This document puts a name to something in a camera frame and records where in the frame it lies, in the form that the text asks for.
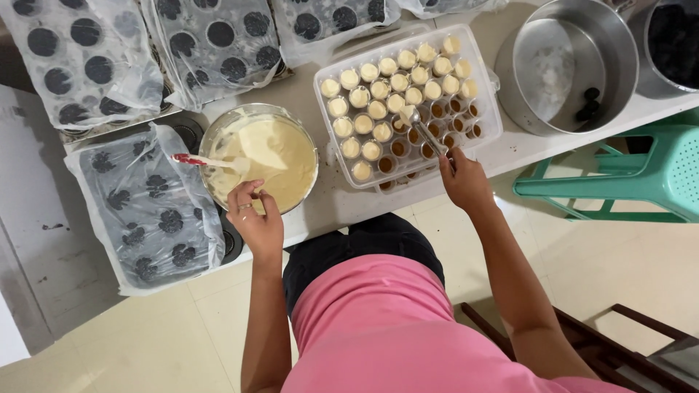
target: clear plastic container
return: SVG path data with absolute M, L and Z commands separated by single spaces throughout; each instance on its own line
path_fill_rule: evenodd
M 326 128 L 328 129 L 328 133 L 330 134 L 331 145 L 333 146 L 333 148 L 335 148 L 336 152 L 340 152 L 339 143 L 341 142 L 341 138 L 337 137 L 335 135 L 335 132 L 333 131 L 332 122 L 334 118 L 329 116 L 327 112 L 328 99 L 321 94 L 320 84 L 328 78 L 337 79 L 338 76 L 342 73 L 342 71 L 349 69 L 359 69 L 359 67 L 361 67 L 362 64 L 379 64 L 379 61 L 381 59 L 387 57 L 396 60 L 398 59 L 398 54 L 402 50 L 415 51 L 422 43 L 429 43 L 429 45 L 431 45 L 433 48 L 439 51 L 442 47 L 444 39 L 449 35 L 458 38 L 461 42 L 461 51 L 450 57 L 452 64 L 455 64 L 455 62 L 460 59 L 468 60 L 470 65 L 472 66 L 472 71 L 469 75 L 469 78 L 473 79 L 479 87 L 479 92 L 477 94 L 477 116 L 468 119 L 468 124 L 464 125 L 465 129 L 463 130 L 466 131 L 465 134 L 467 134 L 468 132 L 472 132 L 471 136 L 474 138 L 468 138 L 466 137 L 466 135 L 464 135 L 463 139 L 465 141 L 461 146 L 461 149 L 464 151 L 467 157 L 475 158 L 476 147 L 480 147 L 488 142 L 491 142 L 503 133 L 503 125 L 502 120 L 500 119 L 500 113 L 498 111 L 495 92 L 493 91 L 493 87 L 491 86 L 487 68 L 483 63 L 480 51 L 478 50 L 475 39 L 473 38 L 473 33 L 467 25 L 458 24 L 450 27 L 445 27 L 444 29 L 428 31 L 423 34 L 410 36 L 400 41 L 388 41 L 386 45 L 356 55 L 352 55 L 351 57 L 348 57 L 344 60 L 341 60 L 335 64 L 332 64 L 319 70 L 315 74 L 314 89 L 316 91 L 316 97 L 318 98 L 318 103 L 321 108 L 324 121 L 326 123 Z M 461 78 L 459 79 L 459 82 L 462 83 L 464 80 L 465 79 Z M 346 97 L 347 93 L 348 92 L 346 90 L 342 90 L 340 92 L 340 96 Z M 418 107 L 418 109 L 422 109 L 422 112 L 424 112 L 425 114 L 425 119 L 423 119 L 423 122 L 426 124 L 432 119 L 440 118 L 444 121 L 445 124 L 449 124 L 454 119 L 454 115 L 458 115 L 452 113 L 451 108 L 449 107 L 448 98 L 450 97 L 451 94 L 445 94 L 444 92 L 442 93 L 442 96 L 440 97 L 440 103 L 444 104 L 444 106 L 442 107 L 443 113 L 440 117 L 432 115 L 429 109 L 431 108 L 433 100 L 426 99 L 425 102 Z M 349 118 L 354 118 L 354 116 L 356 116 L 359 113 L 366 113 L 366 108 L 352 108 L 350 106 L 347 116 Z M 463 116 L 463 114 L 464 110 L 461 111 L 461 119 L 466 119 L 466 117 Z M 394 116 L 387 111 L 387 115 L 384 118 L 375 119 L 375 122 L 378 123 L 380 121 L 385 120 L 390 122 L 391 127 L 394 128 L 393 119 Z M 477 132 L 473 131 L 474 125 L 477 125 L 477 128 L 480 129 L 479 136 L 476 136 Z M 446 133 L 447 130 L 444 130 L 442 131 L 440 136 L 443 137 Z M 406 132 L 397 132 L 394 128 L 394 133 L 391 139 L 382 143 L 384 154 L 387 154 L 389 152 L 395 153 L 391 149 L 393 142 L 395 142 L 396 140 L 403 141 L 403 154 L 395 155 L 398 164 L 396 170 L 391 171 L 391 173 L 383 173 L 378 169 L 377 166 L 380 160 L 368 162 L 373 168 L 373 175 L 370 179 L 367 179 L 367 181 L 360 182 L 352 176 L 352 166 L 356 163 L 356 159 L 346 159 L 342 157 L 342 155 L 338 155 L 340 167 L 342 168 L 347 181 L 352 185 L 352 187 L 358 189 L 376 187 L 376 189 L 378 190 L 379 184 L 387 183 L 391 180 L 396 180 L 396 185 L 391 188 L 391 191 L 398 192 L 402 189 L 401 182 L 399 182 L 398 179 L 406 179 L 406 175 L 409 173 L 425 173 L 424 169 L 435 166 L 435 163 L 437 162 L 436 155 L 433 159 L 424 159 L 420 153 L 420 149 L 418 147 L 411 146 L 408 140 L 406 139 L 406 136 Z M 373 135 L 371 133 L 368 133 L 366 135 L 354 134 L 354 137 L 357 138 L 360 143 L 364 144 L 369 139 L 372 139 Z M 430 176 L 438 176 L 438 171 L 431 171 L 429 174 Z M 426 176 L 420 176 L 419 181 L 422 181 L 422 179 L 425 177 Z M 414 180 L 415 178 L 410 179 L 409 183 L 413 183 Z

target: wooden chair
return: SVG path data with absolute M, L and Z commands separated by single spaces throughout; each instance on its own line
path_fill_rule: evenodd
M 512 361 L 517 360 L 514 356 L 512 344 L 506 336 L 502 335 L 467 303 L 461 303 L 461 310 L 507 355 L 507 357 Z M 649 390 L 638 383 L 639 381 L 637 379 L 629 378 L 627 373 L 621 373 L 619 371 L 620 369 L 631 369 L 644 378 L 650 379 L 653 383 L 667 391 L 699 393 L 699 390 L 694 386 L 668 373 L 654 363 L 651 363 L 640 353 L 631 352 L 629 349 L 610 340 L 595 329 L 590 328 L 555 307 L 554 310 L 556 311 L 556 316 L 561 324 L 565 337 L 580 357 L 602 380 L 625 387 L 634 392 L 650 393 Z M 696 337 L 690 336 L 687 333 L 631 310 L 621 304 L 614 304 L 611 307 L 611 311 L 622 314 L 675 340 L 654 355 L 699 345 L 699 339 Z

